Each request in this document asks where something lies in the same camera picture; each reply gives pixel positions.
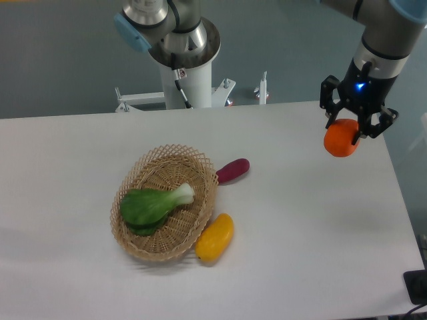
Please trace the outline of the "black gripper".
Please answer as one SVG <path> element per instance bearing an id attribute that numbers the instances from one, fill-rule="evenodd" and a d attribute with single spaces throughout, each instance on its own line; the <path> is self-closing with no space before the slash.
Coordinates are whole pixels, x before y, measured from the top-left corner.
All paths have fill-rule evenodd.
<path id="1" fill-rule="evenodd" d="M 356 145 L 360 139 L 377 138 L 399 117 L 399 112 L 385 107 L 385 100 L 397 77 L 379 79 L 369 75 L 373 64 L 367 62 L 359 69 L 352 61 L 343 81 L 333 75 L 327 76 L 321 83 L 320 108 L 325 111 L 328 129 L 337 119 L 338 113 L 346 109 L 358 116 L 358 130 L 352 139 Z M 333 99 L 338 93 L 338 102 Z M 379 113 L 378 123 L 372 124 L 372 116 Z"/>

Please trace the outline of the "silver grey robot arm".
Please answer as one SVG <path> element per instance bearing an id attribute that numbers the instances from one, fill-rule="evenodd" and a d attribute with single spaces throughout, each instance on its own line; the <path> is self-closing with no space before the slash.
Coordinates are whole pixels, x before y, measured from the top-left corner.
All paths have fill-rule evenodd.
<path id="1" fill-rule="evenodd" d="M 347 109 L 357 116 L 351 145 L 376 138 L 398 118 L 385 106 L 386 96 L 426 25 L 425 1 L 327 1 L 326 5 L 365 27 L 360 44 L 339 80 L 321 84 L 320 107 L 327 129 Z M 211 87 L 211 63 L 221 45 L 216 26 L 201 15 L 199 1 L 124 1 L 114 17 L 121 38 L 159 64 L 168 109 L 222 107 L 226 97 Z"/>

